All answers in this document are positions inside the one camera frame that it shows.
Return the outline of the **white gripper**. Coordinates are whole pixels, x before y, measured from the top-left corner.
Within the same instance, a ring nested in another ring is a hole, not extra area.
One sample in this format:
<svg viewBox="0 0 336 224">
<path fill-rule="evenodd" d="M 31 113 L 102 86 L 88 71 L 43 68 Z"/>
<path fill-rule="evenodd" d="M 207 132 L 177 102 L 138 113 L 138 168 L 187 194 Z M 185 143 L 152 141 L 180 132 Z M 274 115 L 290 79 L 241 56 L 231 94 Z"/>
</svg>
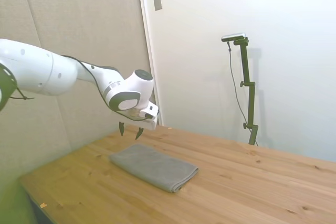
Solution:
<svg viewBox="0 0 336 224">
<path fill-rule="evenodd" d="M 124 123 L 127 125 L 136 126 L 139 128 L 135 140 L 137 140 L 143 133 L 144 129 L 155 130 L 158 117 L 154 116 L 152 119 L 148 119 L 140 115 L 142 111 L 140 109 L 129 109 L 125 111 L 116 112 L 119 121 L 119 131 L 121 136 L 124 135 Z"/>
</svg>

